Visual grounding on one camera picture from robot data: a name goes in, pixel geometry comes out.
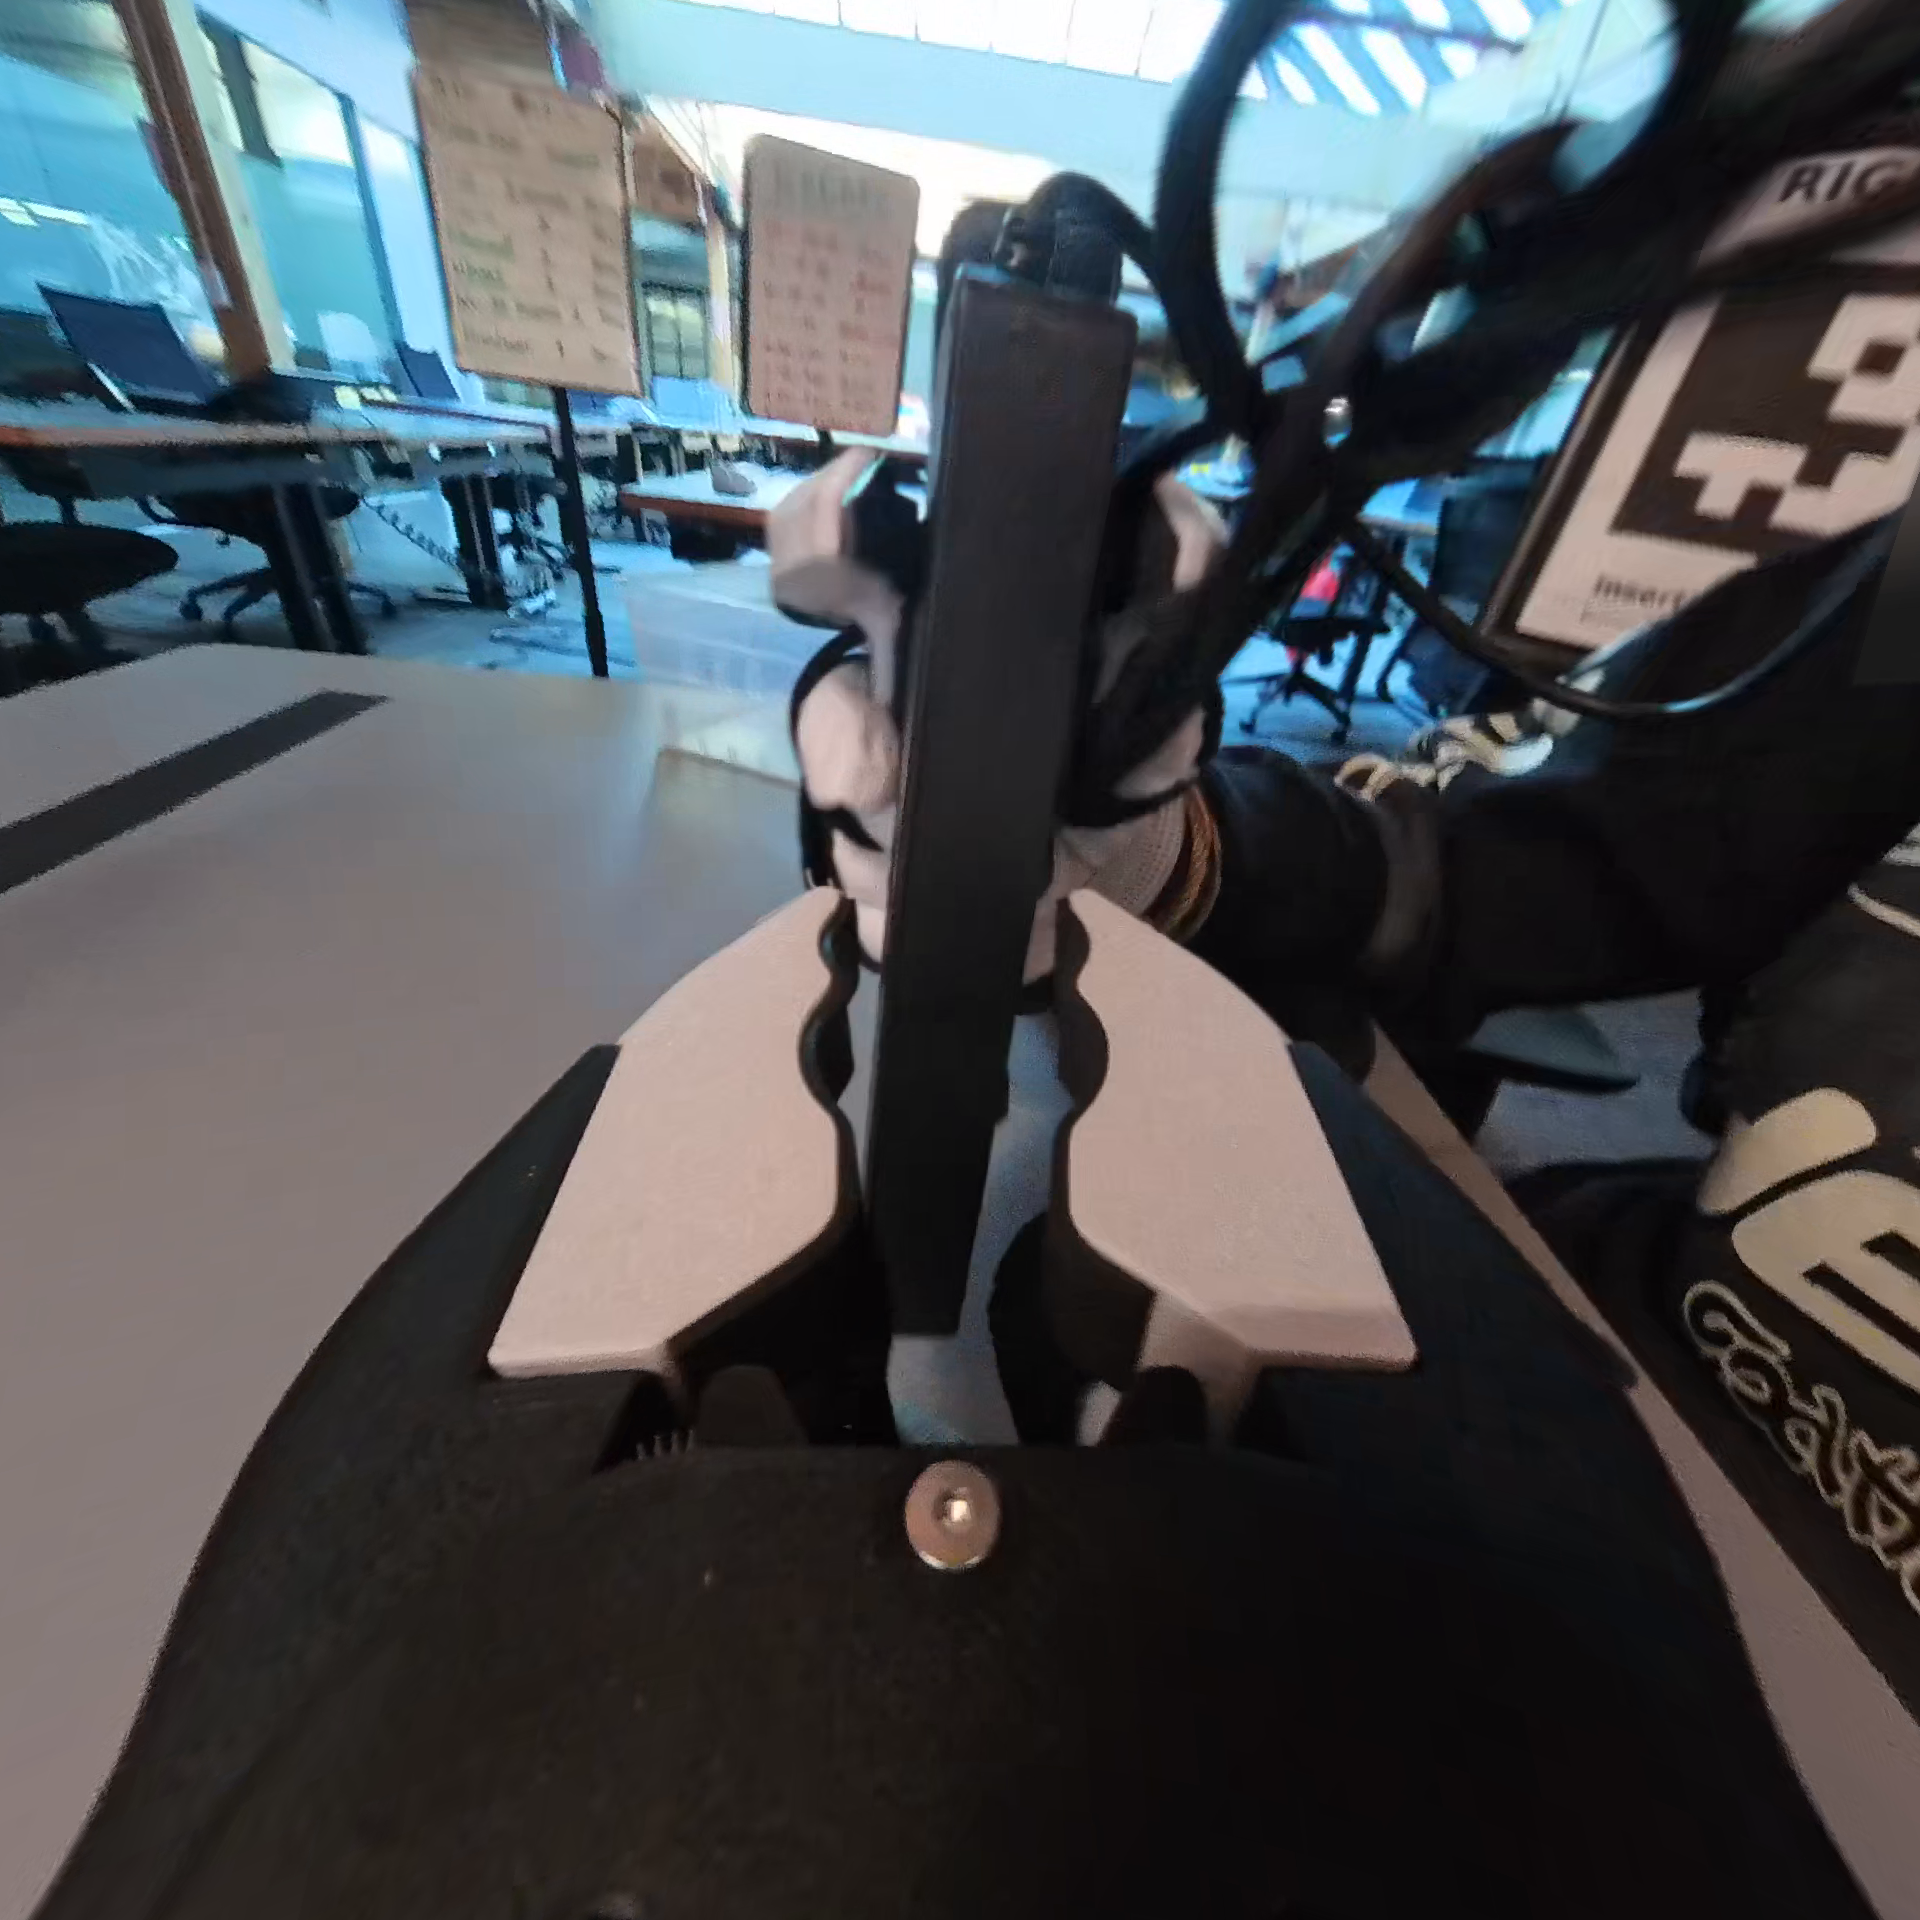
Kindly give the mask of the person's black printed hoodie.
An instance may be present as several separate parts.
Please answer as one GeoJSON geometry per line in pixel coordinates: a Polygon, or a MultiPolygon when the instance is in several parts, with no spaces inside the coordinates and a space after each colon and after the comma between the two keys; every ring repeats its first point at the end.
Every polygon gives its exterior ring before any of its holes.
{"type": "Polygon", "coordinates": [[[1743,986],[1715,1066],[1710,1158],[1507,1192],[1914,1711],[1914,834],[1743,986]]]}

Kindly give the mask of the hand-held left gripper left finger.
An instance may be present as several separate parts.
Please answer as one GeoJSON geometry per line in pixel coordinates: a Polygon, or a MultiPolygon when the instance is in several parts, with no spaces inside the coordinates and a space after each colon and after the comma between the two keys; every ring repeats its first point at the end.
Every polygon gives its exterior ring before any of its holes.
{"type": "Polygon", "coordinates": [[[491,1337],[494,1375],[683,1380],[701,1338],[846,1236],[849,930],[849,903],[808,889],[621,1032],[491,1337]]]}

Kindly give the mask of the wooden ceiling post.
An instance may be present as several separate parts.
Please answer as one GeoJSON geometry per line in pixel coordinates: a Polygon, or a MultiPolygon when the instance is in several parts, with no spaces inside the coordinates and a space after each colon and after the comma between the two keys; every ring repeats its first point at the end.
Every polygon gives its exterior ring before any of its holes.
{"type": "Polygon", "coordinates": [[[224,85],[189,2],[113,2],[149,110],[159,175],[181,213],[235,380],[289,373],[280,313],[248,185],[221,120],[224,85]]]}

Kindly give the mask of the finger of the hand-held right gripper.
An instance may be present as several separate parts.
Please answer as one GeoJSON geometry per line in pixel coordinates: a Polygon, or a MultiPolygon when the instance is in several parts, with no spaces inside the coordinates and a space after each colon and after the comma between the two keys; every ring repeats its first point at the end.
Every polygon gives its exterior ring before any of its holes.
{"type": "Polygon", "coordinates": [[[774,606],[824,630],[896,633],[904,607],[904,497],[896,461],[846,447],[766,518],[774,606]]]}

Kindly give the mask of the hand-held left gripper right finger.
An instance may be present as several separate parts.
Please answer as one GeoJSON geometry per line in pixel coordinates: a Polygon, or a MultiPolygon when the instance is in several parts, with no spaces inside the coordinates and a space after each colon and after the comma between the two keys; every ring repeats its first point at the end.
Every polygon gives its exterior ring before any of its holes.
{"type": "Polygon", "coordinates": [[[1109,897],[1059,901],[1069,1111],[1048,1188],[1048,1329],[1111,1390],[1178,1369],[1246,1401],[1270,1369],[1407,1373],[1416,1344],[1288,1037],[1109,897]]]}

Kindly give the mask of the black usb hub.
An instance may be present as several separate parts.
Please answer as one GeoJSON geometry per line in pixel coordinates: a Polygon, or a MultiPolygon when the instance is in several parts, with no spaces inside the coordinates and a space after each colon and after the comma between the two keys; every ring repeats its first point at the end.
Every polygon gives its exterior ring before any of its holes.
{"type": "Polygon", "coordinates": [[[955,273],[870,1056],[866,1218],[893,1333],[958,1329],[1051,878],[1136,324],[955,273]]]}

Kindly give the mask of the whiteboard stand pole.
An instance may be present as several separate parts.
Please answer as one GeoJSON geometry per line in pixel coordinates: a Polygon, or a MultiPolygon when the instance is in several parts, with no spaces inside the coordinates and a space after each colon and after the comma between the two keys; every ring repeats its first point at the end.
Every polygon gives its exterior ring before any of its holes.
{"type": "Polygon", "coordinates": [[[582,602],[582,634],[594,679],[610,679],[607,630],[597,589],[597,568],[592,562],[592,527],[585,508],[585,469],[579,461],[577,431],[574,425],[568,390],[563,385],[547,389],[551,408],[557,423],[554,439],[554,480],[559,501],[559,527],[567,545],[570,573],[579,586],[582,602]]]}

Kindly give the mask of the person's right hand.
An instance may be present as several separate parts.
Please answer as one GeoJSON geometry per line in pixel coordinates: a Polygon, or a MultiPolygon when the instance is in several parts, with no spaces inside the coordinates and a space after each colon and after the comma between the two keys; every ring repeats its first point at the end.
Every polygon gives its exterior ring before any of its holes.
{"type": "MultiPolygon", "coordinates": [[[[896,815],[902,790],[896,690],[896,633],[833,630],[806,662],[789,706],[800,765],[802,870],[855,910],[862,960],[874,967],[889,930],[896,815]]],[[[1111,796],[1117,822],[1057,822],[1047,889],[1030,926],[1024,982],[1054,961],[1057,904],[1078,890],[1185,943],[1211,917],[1223,882],[1223,841],[1202,767],[1215,742],[1215,700],[1168,724],[1111,796]]]]}

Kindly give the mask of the wooden office desk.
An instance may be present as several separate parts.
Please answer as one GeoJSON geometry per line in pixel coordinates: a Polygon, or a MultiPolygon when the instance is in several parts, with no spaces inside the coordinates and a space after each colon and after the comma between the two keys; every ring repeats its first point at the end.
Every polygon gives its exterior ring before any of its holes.
{"type": "Polygon", "coordinates": [[[113,414],[86,399],[5,399],[1,445],[7,457],[30,461],[31,478],[47,478],[54,496],[251,497],[269,516],[264,552],[294,647],[362,655],[368,633],[321,522],[321,493],[434,492],[479,511],[482,481],[552,470],[554,431],[393,408],[246,423],[113,414]]]}

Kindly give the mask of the person's right forearm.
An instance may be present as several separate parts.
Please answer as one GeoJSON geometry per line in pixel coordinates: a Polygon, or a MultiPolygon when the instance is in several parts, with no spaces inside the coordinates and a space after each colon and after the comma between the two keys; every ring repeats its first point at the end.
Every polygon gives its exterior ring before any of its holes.
{"type": "Polygon", "coordinates": [[[1858,662],[1875,593],[1749,704],[1568,735],[1531,775],[1361,800],[1223,749],[1198,783],[1218,852],[1190,949],[1352,1071],[1370,1023],[1450,1044],[1518,1008],[1762,972],[1914,826],[1914,679],[1858,662]]]}

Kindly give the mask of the long wooden desk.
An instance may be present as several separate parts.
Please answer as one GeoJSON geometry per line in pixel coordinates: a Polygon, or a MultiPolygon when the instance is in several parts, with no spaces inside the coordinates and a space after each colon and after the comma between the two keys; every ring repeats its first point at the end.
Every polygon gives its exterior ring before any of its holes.
{"type": "Polygon", "coordinates": [[[811,470],[751,463],[758,469],[758,492],[751,497],[713,493],[706,466],[685,472],[645,472],[614,492],[625,520],[648,525],[663,520],[667,542],[693,536],[709,542],[763,543],[766,520],[811,470]]]}

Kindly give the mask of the black office chair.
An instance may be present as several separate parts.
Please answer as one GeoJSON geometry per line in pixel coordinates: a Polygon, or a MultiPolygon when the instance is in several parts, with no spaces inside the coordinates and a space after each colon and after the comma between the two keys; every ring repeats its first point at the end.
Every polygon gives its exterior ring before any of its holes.
{"type": "Polygon", "coordinates": [[[157,304],[74,295],[40,284],[39,296],[71,352],[134,405],[202,408],[225,390],[157,304]]]}
{"type": "Polygon", "coordinates": [[[54,640],[62,655],[86,668],[119,664],[89,609],[119,591],[130,591],[173,572],[170,543],[141,533],[24,518],[1,522],[1,616],[24,620],[37,640],[54,640]]]}

